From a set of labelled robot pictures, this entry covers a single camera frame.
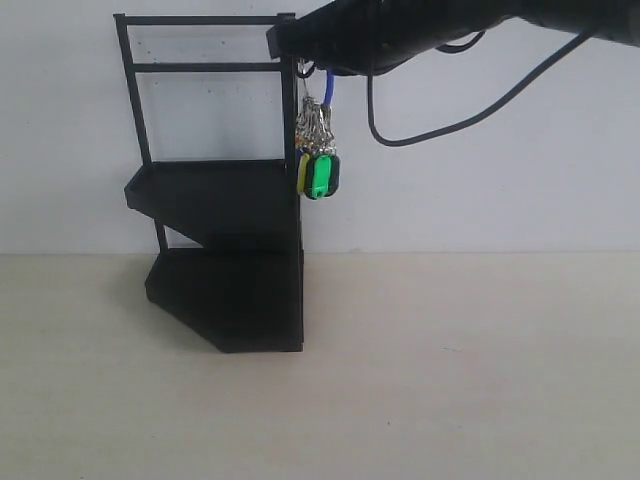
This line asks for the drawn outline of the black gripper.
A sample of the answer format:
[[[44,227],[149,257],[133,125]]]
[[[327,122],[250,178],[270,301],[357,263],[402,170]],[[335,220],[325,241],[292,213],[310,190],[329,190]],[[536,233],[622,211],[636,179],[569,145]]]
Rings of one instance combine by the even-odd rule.
[[[503,1],[340,1],[271,27],[271,59],[319,63],[335,76],[382,75],[422,52],[486,31]]]

